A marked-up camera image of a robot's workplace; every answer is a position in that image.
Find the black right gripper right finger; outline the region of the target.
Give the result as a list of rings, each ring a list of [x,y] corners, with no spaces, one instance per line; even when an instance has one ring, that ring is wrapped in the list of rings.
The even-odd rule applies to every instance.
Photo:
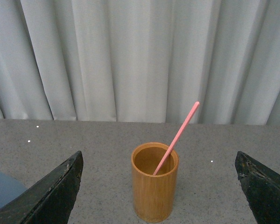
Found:
[[[280,175],[241,151],[235,168],[256,222],[280,224]]]

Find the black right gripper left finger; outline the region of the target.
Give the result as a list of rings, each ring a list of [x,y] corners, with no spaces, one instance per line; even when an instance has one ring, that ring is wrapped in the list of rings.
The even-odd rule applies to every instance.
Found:
[[[84,166],[77,151],[0,209],[0,224],[66,224],[77,199]]]

